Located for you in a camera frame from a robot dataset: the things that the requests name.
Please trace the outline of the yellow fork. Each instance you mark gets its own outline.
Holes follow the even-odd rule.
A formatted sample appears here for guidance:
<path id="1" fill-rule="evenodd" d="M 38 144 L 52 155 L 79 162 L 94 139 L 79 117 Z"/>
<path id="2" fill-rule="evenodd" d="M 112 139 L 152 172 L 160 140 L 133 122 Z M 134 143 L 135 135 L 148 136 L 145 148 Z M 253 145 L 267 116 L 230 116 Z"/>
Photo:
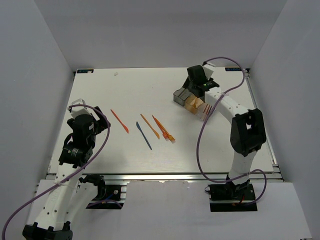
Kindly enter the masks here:
<path id="1" fill-rule="evenodd" d="M 176 141 L 176 139 L 175 139 L 171 134 L 168 133 L 168 131 L 163 127 L 163 125 L 159 122 L 159 120 L 158 120 L 157 118 L 155 118 L 154 116 L 153 116 L 153 118 L 154 118 L 155 122 L 157 123 L 157 125 L 159 126 L 159 128 L 161 129 L 162 135 L 163 135 L 166 139 L 168 139 L 168 140 L 170 140 L 172 143 L 174 143 L 174 142 Z"/>

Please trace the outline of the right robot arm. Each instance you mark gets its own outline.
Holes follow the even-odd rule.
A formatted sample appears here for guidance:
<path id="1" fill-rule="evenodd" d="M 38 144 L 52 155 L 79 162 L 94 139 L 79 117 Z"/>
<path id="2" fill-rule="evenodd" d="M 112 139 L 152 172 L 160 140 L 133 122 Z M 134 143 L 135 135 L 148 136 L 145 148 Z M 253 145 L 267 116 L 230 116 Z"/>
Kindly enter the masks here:
<path id="1" fill-rule="evenodd" d="M 224 181 L 226 195 L 236 200 L 243 195 L 249 185 L 249 174 L 257 152 L 266 142 L 263 113 L 247 108 L 236 102 L 229 93 L 241 87 L 245 80 L 227 90 L 222 90 L 212 77 L 214 71 L 208 64 L 187 68 L 187 79 L 183 89 L 211 105 L 204 122 L 207 123 L 214 112 L 220 113 L 231 125 L 230 144 L 233 148 L 233 162 Z"/>

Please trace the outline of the blue knife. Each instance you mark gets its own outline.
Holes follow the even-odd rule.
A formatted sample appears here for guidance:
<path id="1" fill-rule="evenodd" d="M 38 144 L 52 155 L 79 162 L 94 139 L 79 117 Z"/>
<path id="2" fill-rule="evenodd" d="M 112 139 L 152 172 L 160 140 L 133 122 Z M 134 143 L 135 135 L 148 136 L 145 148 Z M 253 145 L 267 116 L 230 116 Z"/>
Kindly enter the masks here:
<path id="1" fill-rule="evenodd" d="M 146 144 L 148 145 L 149 149 L 152 151 L 153 149 L 152 149 L 152 147 L 151 147 L 148 139 L 146 138 L 146 136 L 145 136 L 145 134 L 144 134 L 144 132 L 143 132 L 143 130 L 142 130 L 142 128 L 141 128 L 141 126 L 140 126 L 140 124 L 139 124 L 138 121 L 136 121 L 136 127 L 137 127 L 138 130 L 140 131 L 140 133 L 141 133 L 142 137 L 144 138 Z"/>

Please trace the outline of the orange knife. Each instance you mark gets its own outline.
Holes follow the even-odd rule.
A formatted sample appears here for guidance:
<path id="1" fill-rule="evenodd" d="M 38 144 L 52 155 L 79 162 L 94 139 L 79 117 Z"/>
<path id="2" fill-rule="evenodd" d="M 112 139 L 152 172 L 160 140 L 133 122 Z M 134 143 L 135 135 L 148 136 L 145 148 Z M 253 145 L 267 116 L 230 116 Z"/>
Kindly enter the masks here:
<path id="1" fill-rule="evenodd" d="M 115 113 L 114 110 L 110 110 L 112 112 L 112 114 L 114 115 L 114 117 L 118 120 L 118 122 L 121 124 L 121 126 L 123 127 L 123 129 L 129 134 L 129 129 L 128 127 L 121 121 L 121 119 L 118 117 L 118 115 Z"/>

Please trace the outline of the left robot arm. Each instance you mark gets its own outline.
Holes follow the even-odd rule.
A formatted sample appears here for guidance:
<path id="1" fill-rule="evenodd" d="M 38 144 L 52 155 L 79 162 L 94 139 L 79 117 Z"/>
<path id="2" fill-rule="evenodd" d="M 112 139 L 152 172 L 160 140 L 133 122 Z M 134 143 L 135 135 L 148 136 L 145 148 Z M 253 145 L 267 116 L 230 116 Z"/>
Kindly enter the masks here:
<path id="1" fill-rule="evenodd" d="M 93 153 L 96 136 L 111 126 L 101 109 L 90 113 L 89 105 L 74 103 L 68 107 L 72 129 L 64 140 L 58 159 L 54 185 L 33 224 L 24 226 L 22 235 L 27 240 L 70 240 L 84 210 L 92 200 L 102 200 L 106 194 L 103 176 L 82 176 L 97 154 Z"/>

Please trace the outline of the yellow knife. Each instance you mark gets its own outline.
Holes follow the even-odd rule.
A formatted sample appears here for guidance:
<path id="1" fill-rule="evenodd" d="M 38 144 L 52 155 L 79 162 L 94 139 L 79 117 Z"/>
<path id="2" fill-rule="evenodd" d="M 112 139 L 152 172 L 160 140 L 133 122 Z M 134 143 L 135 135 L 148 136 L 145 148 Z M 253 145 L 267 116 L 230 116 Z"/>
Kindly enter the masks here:
<path id="1" fill-rule="evenodd" d="M 160 135 L 159 133 L 152 127 L 152 125 L 149 123 L 149 121 L 145 118 L 145 116 L 141 113 L 140 116 L 142 117 L 142 119 L 145 121 L 145 123 L 149 126 L 149 128 L 152 130 L 152 132 L 155 134 L 155 136 L 157 137 L 157 139 L 160 139 Z"/>

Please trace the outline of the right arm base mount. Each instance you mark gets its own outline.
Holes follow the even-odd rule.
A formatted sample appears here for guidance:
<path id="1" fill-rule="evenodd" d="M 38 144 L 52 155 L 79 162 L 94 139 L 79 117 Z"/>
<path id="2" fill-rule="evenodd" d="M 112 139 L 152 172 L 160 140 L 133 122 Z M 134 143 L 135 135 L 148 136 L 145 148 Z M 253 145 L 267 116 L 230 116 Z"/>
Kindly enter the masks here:
<path id="1" fill-rule="evenodd" d="M 232 195 L 225 184 L 210 184 L 204 188 L 209 195 L 209 206 L 212 213 L 257 212 L 255 191 L 250 183 L 236 195 Z"/>

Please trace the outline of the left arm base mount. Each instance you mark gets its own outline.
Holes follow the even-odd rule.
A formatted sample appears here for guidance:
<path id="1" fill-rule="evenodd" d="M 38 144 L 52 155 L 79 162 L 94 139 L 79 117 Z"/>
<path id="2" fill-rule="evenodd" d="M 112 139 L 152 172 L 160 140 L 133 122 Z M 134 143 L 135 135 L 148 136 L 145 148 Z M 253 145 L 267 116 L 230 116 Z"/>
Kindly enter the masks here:
<path id="1" fill-rule="evenodd" d="M 86 209 L 99 210 L 121 210 L 124 203 L 121 202 L 120 184 L 106 184 L 102 175 L 88 174 L 85 177 L 80 177 L 81 184 L 91 184 L 94 186 L 94 193 L 96 196 L 90 201 Z"/>

